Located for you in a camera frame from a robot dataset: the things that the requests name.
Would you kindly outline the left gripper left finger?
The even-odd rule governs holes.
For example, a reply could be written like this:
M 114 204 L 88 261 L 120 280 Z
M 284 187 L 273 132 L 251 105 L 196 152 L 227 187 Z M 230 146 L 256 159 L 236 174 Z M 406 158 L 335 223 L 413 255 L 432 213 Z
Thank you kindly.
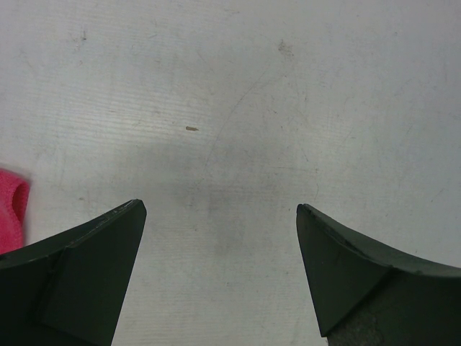
M 111 345 L 146 222 L 130 200 L 1 256 L 2 345 Z

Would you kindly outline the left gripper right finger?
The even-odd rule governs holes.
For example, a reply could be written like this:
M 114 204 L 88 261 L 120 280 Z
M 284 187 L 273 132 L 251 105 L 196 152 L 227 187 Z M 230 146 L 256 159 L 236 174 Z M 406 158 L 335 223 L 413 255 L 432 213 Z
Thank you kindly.
M 328 345 L 459 345 L 460 269 L 407 254 L 308 204 L 297 237 Z

